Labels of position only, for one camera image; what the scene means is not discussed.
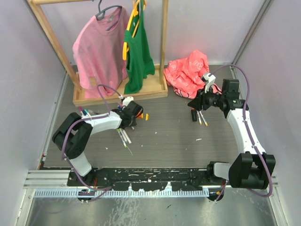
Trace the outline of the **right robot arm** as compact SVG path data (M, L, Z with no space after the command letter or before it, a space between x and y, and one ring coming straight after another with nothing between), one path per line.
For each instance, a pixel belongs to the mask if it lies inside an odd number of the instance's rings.
M222 89L207 76L202 81L205 86L188 106L198 111L219 108L232 128L239 151L233 163L210 162L207 182L215 186L224 179L233 188L265 190L270 185L276 159L266 153L255 134L246 100L240 98L239 81L224 79Z

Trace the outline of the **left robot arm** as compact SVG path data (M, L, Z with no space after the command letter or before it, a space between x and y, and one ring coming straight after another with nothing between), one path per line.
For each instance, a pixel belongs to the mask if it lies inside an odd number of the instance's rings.
M90 171L92 166L87 160L84 150L89 138L107 130L125 129L136 126L136 118L143 113L143 107L130 100L120 109L112 109L109 113L80 116L71 113L52 136L53 143L61 150L63 159L68 159L72 168L78 173L77 181L83 186L94 182Z

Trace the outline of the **yellow capped white pen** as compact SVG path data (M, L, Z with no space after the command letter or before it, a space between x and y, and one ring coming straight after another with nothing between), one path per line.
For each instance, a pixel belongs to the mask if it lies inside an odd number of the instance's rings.
M201 116L199 114L199 111L197 111L197 117L198 117L199 124L202 125L202 120L201 120Z

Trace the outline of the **yellow capped marker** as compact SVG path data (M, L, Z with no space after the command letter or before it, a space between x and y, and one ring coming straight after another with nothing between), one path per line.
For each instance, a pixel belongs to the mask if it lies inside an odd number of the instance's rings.
M208 126L208 123L207 123L207 121L206 121L206 119L205 119L205 117L203 116L203 114L202 114L201 111L199 111L199 114L200 114L200 117L202 118L202 120L203 120L205 126Z

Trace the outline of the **black highlighter body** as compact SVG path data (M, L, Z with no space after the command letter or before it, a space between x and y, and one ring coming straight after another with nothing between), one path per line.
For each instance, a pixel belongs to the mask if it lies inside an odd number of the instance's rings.
M194 108L191 109L191 116L192 116L192 121L196 122L198 120L197 111Z

